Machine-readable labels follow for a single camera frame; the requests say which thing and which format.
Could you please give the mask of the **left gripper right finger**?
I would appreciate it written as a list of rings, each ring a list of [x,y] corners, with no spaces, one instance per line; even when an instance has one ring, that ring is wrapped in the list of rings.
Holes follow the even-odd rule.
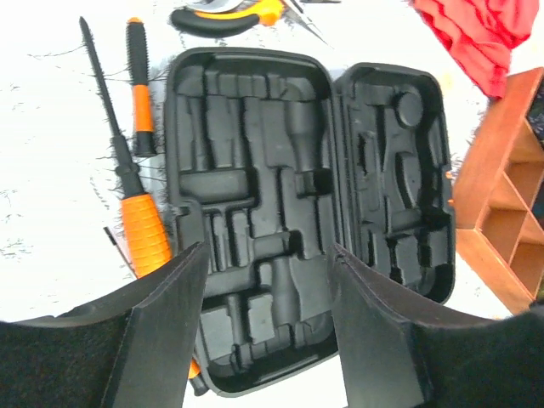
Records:
[[[541,305],[488,320],[407,289],[341,246],[327,257],[350,406],[542,406]]]

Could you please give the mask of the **small orange black screwdriver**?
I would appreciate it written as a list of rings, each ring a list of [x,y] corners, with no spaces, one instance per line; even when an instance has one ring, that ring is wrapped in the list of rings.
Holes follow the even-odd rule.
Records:
[[[149,61],[145,27],[133,17],[127,22],[127,62],[133,93],[133,153],[149,158],[157,154],[149,90]]]

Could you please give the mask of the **large orange handled screwdriver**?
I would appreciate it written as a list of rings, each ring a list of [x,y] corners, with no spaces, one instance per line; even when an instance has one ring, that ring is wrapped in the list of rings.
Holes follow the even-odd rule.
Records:
[[[116,175],[123,193],[122,226],[134,273],[141,278],[166,264],[173,255],[157,206],[142,184],[139,165],[133,161],[127,139],[119,128],[88,23],[81,17],[79,25],[110,123],[111,143],[117,161]]]

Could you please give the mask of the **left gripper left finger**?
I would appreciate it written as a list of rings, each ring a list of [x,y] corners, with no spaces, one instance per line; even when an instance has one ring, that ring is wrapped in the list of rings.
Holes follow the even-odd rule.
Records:
[[[1,325],[4,407],[180,407],[209,251],[59,316]]]

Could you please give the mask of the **black plastic tool case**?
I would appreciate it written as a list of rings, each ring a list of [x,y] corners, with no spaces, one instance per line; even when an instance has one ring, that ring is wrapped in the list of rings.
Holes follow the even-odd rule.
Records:
[[[425,71],[193,48],[163,107],[173,249],[210,247],[195,357],[239,397],[337,352],[326,251],[340,244],[438,303],[455,279],[443,96]]]

